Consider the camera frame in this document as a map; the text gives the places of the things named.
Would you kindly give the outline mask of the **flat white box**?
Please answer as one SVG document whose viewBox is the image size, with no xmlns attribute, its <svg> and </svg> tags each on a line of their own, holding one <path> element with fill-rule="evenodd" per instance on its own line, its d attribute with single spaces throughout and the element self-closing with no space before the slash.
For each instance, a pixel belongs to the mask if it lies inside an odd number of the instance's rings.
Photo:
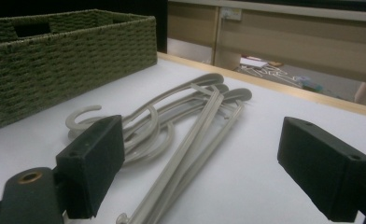
<svg viewBox="0 0 366 224">
<path fill-rule="evenodd" d="M 256 67 L 256 68 L 262 68 L 262 67 L 266 66 L 268 63 L 263 62 L 263 61 L 258 61 L 258 60 L 251 60 L 248 58 L 241 58 L 240 64 L 252 66 L 252 67 Z"/>
</svg>

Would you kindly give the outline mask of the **green woven basket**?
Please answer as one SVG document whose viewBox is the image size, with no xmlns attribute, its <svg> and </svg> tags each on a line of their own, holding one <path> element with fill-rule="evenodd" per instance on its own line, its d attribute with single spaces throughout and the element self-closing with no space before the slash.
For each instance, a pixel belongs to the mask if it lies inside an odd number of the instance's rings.
<svg viewBox="0 0 366 224">
<path fill-rule="evenodd" d="M 152 16 L 90 9 L 0 18 L 0 127 L 156 62 Z"/>
</svg>

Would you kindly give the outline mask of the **white table mat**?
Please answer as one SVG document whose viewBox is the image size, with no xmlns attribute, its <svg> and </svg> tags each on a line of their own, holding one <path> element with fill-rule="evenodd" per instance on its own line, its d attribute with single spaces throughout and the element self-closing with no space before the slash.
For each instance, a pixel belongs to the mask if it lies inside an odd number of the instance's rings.
<svg viewBox="0 0 366 224">
<path fill-rule="evenodd" d="M 101 105 L 100 115 L 132 113 L 160 93 L 194 79 L 202 70 L 160 60 L 73 100 L 0 129 L 0 199 L 5 182 L 33 167 L 52 167 L 68 143 L 65 118 L 78 108 Z M 330 224 L 278 164 L 284 117 L 308 120 L 366 154 L 366 107 L 352 113 L 226 78 L 253 97 L 202 170 L 160 224 Z"/>
</svg>

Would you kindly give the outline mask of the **white wall socket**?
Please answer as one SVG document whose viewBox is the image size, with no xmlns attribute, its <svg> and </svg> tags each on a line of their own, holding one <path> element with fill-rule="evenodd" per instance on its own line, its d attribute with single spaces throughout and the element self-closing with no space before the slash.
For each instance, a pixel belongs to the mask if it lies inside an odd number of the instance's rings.
<svg viewBox="0 0 366 224">
<path fill-rule="evenodd" d="M 242 10 L 240 8 L 223 7 L 220 11 L 221 18 L 231 21 L 240 21 L 242 19 Z"/>
</svg>

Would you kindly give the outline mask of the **light wooden desk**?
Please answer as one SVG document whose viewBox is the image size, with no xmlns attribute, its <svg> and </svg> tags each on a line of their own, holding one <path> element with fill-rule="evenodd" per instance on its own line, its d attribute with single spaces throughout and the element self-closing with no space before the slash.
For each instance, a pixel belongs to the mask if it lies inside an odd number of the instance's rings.
<svg viewBox="0 0 366 224">
<path fill-rule="evenodd" d="M 242 19 L 221 18 L 223 7 Z M 233 69 L 241 55 L 361 83 L 366 105 L 366 12 L 229 0 L 168 0 L 168 36 L 212 49 L 211 63 Z"/>
</svg>

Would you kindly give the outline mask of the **colourful plastic items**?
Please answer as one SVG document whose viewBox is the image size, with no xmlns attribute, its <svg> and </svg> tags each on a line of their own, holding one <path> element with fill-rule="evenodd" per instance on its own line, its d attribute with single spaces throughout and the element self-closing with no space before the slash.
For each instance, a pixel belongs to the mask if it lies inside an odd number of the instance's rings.
<svg viewBox="0 0 366 224">
<path fill-rule="evenodd" d="M 310 77 L 296 77 L 296 79 L 301 84 L 303 90 L 312 92 L 323 91 L 323 87 L 314 82 Z"/>
</svg>

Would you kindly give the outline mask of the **grey plastic clothes hanger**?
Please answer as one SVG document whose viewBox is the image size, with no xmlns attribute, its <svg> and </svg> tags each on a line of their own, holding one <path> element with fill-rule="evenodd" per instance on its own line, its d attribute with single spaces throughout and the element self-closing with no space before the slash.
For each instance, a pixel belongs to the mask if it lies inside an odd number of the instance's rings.
<svg viewBox="0 0 366 224">
<path fill-rule="evenodd" d="M 227 91 L 223 84 L 185 84 L 162 93 L 122 119 L 123 136 L 128 139 L 124 143 L 128 156 L 124 164 L 130 165 L 163 153 L 172 143 L 174 124 L 195 112 L 199 114 L 133 215 L 120 214 L 116 224 L 155 223 L 167 211 L 218 146 L 218 141 L 214 141 L 195 160 L 190 158 L 226 99 Z"/>
<path fill-rule="evenodd" d="M 181 87 L 185 84 L 190 84 L 190 83 L 195 83 L 200 86 L 204 86 L 206 84 L 210 84 L 210 85 L 221 84 L 223 81 L 224 81 L 224 78 L 219 74 L 207 74 L 207 75 L 204 75 L 201 77 L 197 77 L 186 83 L 183 83 L 183 84 L 179 85 L 178 87 Z M 94 117 L 94 118 L 84 119 L 81 122 L 76 122 L 76 118 L 86 112 L 96 111 L 96 110 L 99 110 L 100 108 L 101 107 L 99 105 L 90 105 L 90 106 L 83 107 L 83 108 L 73 112 L 71 115 L 69 115 L 69 117 L 65 121 L 65 124 L 70 129 L 69 138 L 72 140 L 72 142 L 79 135 L 81 135 L 83 132 L 85 132 L 91 125 L 93 125 L 93 123 L 95 123 L 96 121 L 98 121 L 100 119 L 104 119 L 106 117 Z M 128 139 L 123 136 L 123 143 L 125 143 L 127 140 Z M 125 147 L 124 147 L 124 155 L 125 155 L 125 161 L 127 161 L 128 156 L 125 153 Z"/>
<path fill-rule="evenodd" d="M 248 89 L 221 91 L 192 85 L 193 93 L 157 108 L 155 104 L 181 92 L 166 91 L 123 118 L 127 139 L 125 165 L 160 156 L 175 137 L 175 124 L 197 116 L 177 150 L 151 186 L 145 198 L 128 217 L 122 213 L 116 224 L 157 224 L 183 190 L 204 166 L 252 97 Z"/>
</svg>

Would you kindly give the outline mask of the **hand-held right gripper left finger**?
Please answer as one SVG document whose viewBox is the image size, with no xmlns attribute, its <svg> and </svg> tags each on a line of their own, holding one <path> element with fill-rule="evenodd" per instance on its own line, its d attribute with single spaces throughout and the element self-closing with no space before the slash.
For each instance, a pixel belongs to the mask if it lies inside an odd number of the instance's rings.
<svg viewBox="0 0 366 224">
<path fill-rule="evenodd" d="M 56 156 L 66 183 L 66 212 L 72 219 L 96 217 L 125 161 L 121 116 L 93 123 Z"/>
</svg>

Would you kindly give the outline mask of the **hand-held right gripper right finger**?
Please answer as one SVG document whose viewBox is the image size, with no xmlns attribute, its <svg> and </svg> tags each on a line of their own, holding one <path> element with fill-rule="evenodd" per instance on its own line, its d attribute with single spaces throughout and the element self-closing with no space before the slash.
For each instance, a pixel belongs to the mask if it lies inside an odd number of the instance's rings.
<svg viewBox="0 0 366 224">
<path fill-rule="evenodd" d="M 366 222 L 366 155 L 315 124 L 283 120 L 277 160 L 317 209 L 334 222 Z"/>
</svg>

